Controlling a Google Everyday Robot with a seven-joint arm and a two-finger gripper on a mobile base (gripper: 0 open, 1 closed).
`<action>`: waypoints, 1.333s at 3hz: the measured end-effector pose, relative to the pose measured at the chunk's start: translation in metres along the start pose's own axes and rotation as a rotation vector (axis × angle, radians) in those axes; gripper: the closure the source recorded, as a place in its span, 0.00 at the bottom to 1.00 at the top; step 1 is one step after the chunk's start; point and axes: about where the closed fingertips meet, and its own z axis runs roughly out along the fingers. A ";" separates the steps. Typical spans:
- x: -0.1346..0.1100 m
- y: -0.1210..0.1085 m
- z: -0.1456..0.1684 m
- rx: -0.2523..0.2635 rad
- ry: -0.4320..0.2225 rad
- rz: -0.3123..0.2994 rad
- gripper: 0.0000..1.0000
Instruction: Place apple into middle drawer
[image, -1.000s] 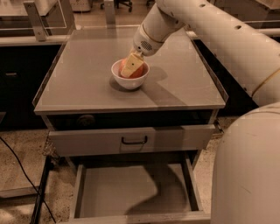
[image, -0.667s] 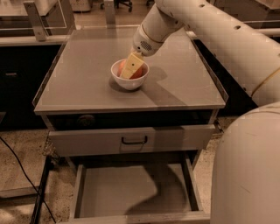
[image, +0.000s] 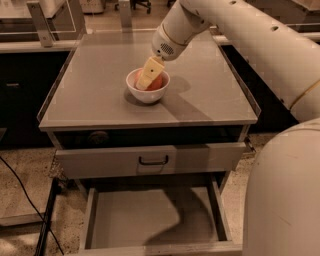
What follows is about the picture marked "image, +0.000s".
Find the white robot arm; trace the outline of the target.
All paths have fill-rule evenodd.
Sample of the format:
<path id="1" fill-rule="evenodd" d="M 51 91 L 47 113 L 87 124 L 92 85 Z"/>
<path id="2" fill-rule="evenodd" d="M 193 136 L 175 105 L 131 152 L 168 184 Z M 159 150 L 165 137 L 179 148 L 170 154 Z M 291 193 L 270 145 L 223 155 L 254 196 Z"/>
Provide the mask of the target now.
<path id="1" fill-rule="evenodd" d="M 215 25 L 248 59 L 297 125 L 270 140 L 247 183 L 243 256 L 320 256 L 320 46 L 243 0 L 177 0 L 152 39 L 137 82 Z"/>

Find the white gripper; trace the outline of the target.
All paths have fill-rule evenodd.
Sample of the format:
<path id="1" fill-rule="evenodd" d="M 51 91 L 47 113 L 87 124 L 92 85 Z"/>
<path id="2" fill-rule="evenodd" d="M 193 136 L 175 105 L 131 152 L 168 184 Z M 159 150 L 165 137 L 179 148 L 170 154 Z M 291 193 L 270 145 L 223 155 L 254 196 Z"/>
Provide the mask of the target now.
<path id="1" fill-rule="evenodd" d="M 177 59 L 191 40 L 190 28 L 161 23 L 152 37 L 152 51 L 157 56 L 152 56 L 146 61 L 135 87 L 138 90 L 147 91 L 147 87 L 162 74 L 164 61 Z"/>

